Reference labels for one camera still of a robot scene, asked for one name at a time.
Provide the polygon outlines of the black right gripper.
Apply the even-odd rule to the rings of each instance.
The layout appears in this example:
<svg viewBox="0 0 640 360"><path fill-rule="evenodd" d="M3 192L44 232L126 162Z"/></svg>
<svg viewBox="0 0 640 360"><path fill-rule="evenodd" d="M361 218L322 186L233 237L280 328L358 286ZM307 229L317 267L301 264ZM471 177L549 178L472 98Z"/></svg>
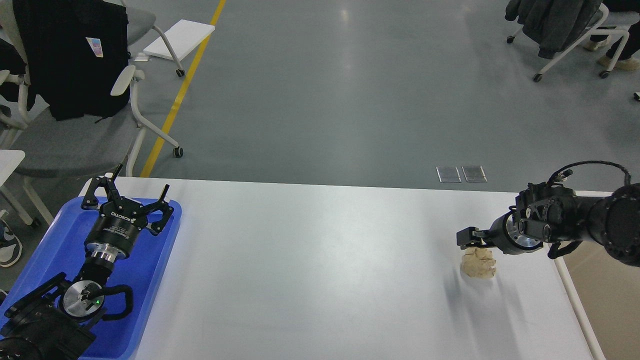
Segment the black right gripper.
<svg viewBox="0 0 640 360"><path fill-rule="evenodd" d="M460 249L485 249L494 246L505 255L532 253L543 248L541 240L526 237L519 232L514 223L513 210L496 219L489 230L467 227L457 231L455 243Z"/></svg>

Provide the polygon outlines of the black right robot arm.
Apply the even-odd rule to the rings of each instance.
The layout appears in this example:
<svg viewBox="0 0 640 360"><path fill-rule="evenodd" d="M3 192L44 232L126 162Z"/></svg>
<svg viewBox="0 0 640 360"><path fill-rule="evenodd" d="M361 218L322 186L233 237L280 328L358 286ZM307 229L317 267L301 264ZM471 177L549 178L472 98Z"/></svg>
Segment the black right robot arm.
<svg viewBox="0 0 640 360"><path fill-rule="evenodd" d="M506 255L532 253L549 244L550 259L569 255L583 242L602 246L622 264L640 264L640 189L626 167L622 187L604 197L579 196L566 187L576 162L554 171L545 182L528 183L509 211L490 228L464 228L456 234L460 249L498 248Z"/></svg>

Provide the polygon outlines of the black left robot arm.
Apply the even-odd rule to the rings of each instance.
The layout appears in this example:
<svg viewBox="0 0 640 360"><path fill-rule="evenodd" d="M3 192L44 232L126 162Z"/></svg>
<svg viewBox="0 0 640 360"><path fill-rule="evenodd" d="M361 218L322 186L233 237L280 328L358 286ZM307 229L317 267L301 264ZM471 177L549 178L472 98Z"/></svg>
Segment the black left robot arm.
<svg viewBox="0 0 640 360"><path fill-rule="evenodd" d="M3 360L77 360L93 344L93 326L126 318L135 305L130 285L107 285L118 260L128 259L142 232L159 235L175 208L165 184L158 199L141 203L122 196L110 177L92 178L80 207L98 212L85 241L85 260L73 280L64 272L10 305L1 328Z"/></svg>

